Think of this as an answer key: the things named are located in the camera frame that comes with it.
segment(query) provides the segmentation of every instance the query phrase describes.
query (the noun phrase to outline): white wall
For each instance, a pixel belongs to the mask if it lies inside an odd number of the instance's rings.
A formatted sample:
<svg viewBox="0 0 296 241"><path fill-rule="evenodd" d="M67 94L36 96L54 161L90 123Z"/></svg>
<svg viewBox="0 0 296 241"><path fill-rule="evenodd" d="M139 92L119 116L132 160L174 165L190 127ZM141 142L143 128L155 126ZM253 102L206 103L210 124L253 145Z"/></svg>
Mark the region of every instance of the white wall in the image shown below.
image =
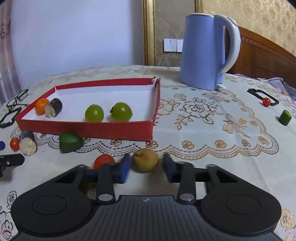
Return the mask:
<svg viewBox="0 0 296 241"><path fill-rule="evenodd" d="M143 64L141 0L13 0L11 18L22 89L76 69Z"/></svg>

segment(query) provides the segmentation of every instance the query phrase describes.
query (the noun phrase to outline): eyeglasses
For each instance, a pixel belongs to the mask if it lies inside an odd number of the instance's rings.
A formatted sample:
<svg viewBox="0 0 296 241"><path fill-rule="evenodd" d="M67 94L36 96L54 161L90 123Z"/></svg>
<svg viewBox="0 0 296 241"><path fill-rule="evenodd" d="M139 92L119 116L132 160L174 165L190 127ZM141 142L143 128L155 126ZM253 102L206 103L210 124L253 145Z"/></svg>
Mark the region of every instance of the eyeglasses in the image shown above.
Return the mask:
<svg viewBox="0 0 296 241"><path fill-rule="evenodd" d="M16 106L22 105L22 106L28 106L28 104L18 104L18 101L23 101L28 96L28 89L23 90L21 93L19 93L15 98L11 99L7 104L6 107L8 108L8 111L12 111Z"/></svg>

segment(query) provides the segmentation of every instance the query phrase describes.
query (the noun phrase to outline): red cardboard box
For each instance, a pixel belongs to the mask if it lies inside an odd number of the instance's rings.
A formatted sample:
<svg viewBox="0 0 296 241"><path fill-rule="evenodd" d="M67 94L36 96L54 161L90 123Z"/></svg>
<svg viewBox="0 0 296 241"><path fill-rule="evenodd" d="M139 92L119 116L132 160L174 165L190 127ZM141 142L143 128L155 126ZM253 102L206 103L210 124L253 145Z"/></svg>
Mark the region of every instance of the red cardboard box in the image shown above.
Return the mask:
<svg viewBox="0 0 296 241"><path fill-rule="evenodd" d="M56 116L37 115L35 103L40 98L59 98L63 109ZM75 133L81 137L151 141L160 101L160 79L128 78L94 80L59 85L35 100L16 118L21 130L59 135ZM112 122L111 108L127 103L133 112L129 122ZM104 110L102 122L87 122L84 113L91 104Z"/></svg>

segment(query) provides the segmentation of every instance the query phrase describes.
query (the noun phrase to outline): cut eggplant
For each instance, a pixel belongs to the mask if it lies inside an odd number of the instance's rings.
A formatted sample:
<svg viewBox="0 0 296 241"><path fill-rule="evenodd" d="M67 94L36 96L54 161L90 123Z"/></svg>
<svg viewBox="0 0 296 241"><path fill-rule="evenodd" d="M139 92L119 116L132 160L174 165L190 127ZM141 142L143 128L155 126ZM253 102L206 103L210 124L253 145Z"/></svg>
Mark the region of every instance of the cut eggplant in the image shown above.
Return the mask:
<svg viewBox="0 0 296 241"><path fill-rule="evenodd" d="M63 104L58 98L54 98L44 108L46 117L56 117L62 110Z"/></svg>
<svg viewBox="0 0 296 241"><path fill-rule="evenodd" d="M37 151L35 135L31 131L22 131L20 134L20 150L25 155L31 156Z"/></svg>

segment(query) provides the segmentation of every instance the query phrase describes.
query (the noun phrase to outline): wall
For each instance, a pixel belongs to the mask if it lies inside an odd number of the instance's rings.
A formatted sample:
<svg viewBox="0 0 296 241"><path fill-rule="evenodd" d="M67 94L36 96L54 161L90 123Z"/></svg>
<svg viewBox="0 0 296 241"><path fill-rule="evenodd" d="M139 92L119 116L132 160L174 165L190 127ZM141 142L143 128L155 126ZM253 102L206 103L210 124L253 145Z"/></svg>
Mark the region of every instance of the wall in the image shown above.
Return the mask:
<svg viewBox="0 0 296 241"><path fill-rule="evenodd" d="M203 11L227 15L296 56L296 9L287 0L204 0Z"/></svg>
<svg viewBox="0 0 296 241"><path fill-rule="evenodd" d="M47 76L143 64L139 0L13 0L15 66L24 89Z"/></svg>
<svg viewBox="0 0 296 241"><path fill-rule="evenodd" d="M181 53L163 52L163 39L182 39L185 30L185 17L193 12L195 12L194 0L155 0L156 65L180 65Z"/></svg>

